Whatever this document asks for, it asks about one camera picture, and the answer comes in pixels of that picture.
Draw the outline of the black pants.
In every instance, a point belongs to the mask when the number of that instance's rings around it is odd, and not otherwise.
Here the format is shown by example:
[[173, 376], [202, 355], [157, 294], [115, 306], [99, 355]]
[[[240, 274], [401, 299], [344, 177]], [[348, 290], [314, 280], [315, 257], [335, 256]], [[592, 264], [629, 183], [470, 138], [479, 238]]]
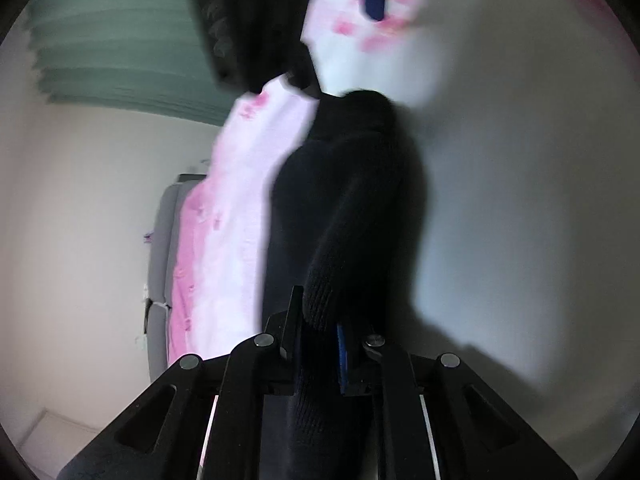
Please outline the black pants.
[[405, 307], [424, 215], [425, 183], [393, 104], [373, 91], [325, 96], [270, 194], [262, 315], [302, 286], [292, 396], [265, 403], [260, 474], [338, 479], [343, 438], [337, 327], [356, 337], [393, 329]]

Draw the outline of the green curtain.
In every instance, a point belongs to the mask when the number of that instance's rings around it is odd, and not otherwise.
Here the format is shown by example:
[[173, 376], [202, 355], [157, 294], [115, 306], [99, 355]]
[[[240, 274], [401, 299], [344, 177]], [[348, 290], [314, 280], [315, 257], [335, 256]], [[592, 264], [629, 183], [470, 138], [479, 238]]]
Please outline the green curtain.
[[30, 0], [26, 28], [52, 103], [220, 126], [236, 99], [210, 69], [192, 0]]

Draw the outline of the pink floral bed cover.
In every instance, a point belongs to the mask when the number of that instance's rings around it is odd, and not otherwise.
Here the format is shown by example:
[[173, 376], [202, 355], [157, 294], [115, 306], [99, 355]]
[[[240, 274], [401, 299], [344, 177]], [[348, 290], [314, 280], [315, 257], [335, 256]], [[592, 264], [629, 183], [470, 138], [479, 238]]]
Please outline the pink floral bed cover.
[[414, 352], [458, 346], [507, 396], [639, 399], [639, 55], [604, 0], [311, 0], [334, 96], [382, 93], [346, 269]]

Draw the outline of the grey padded headboard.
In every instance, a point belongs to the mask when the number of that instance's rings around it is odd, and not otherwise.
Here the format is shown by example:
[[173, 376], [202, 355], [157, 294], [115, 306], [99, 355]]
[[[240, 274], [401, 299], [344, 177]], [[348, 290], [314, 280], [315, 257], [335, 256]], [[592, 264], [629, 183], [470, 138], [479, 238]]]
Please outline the grey padded headboard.
[[204, 179], [204, 174], [179, 174], [163, 192], [157, 207], [150, 236], [143, 326], [151, 382], [168, 367], [172, 274], [177, 261], [181, 209], [186, 196]]

